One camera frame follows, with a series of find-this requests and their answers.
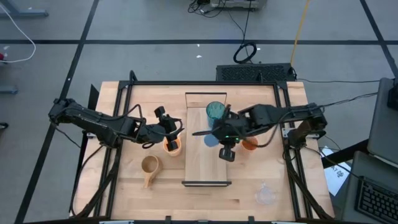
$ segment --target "blue cup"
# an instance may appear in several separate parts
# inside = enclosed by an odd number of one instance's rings
[[[225,105],[214,101],[207,105],[206,113],[207,113],[207,123],[210,128],[213,128],[214,120],[220,119],[224,113]]]

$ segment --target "yellow cable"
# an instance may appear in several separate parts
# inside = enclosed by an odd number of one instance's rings
[[[305,3],[303,15],[301,16],[300,25],[299,25],[299,27],[298,27],[298,31],[297,31],[297,34],[296,34],[296,38],[294,39],[293,52],[292,52],[292,56],[290,57],[290,64],[292,65],[292,67],[293,67],[294,53],[295,53],[295,51],[296,51],[297,41],[298,41],[298,39],[299,39],[299,37],[300,37],[301,28],[302,28],[303,23],[304,23],[305,15],[307,14],[307,9],[308,9],[309,3],[310,3],[310,0],[307,0],[307,2]]]

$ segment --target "white cable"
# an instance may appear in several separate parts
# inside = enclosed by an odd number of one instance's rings
[[[33,44],[33,52],[32,54],[25,59],[20,59],[20,60],[14,60],[14,61],[3,61],[0,60],[0,62],[4,62],[4,63],[16,63],[16,62],[24,62],[26,60],[29,60],[33,57],[33,55],[36,52],[36,45],[35,43],[33,43],[33,41],[17,26],[17,24],[14,22],[14,20],[12,19],[12,17],[10,16],[10,14],[8,14],[7,10],[0,4],[0,7],[3,9],[3,11],[7,14],[7,16],[10,18],[11,22],[15,25],[15,27],[19,30],[19,32],[21,32],[21,34],[23,34],[32,44]]]

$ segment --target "cup handle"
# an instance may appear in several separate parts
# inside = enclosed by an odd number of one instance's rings
[[[148,188],[152,183],[152,174],[145,174],[144,177],[144,188]]]

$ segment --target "clear plastic cup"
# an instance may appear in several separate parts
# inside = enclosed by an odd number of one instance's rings
[[[275,201],[275,194],[264,182],[261,184],[261,189],[254,196],[256,202],[262,205],[270,205]]]

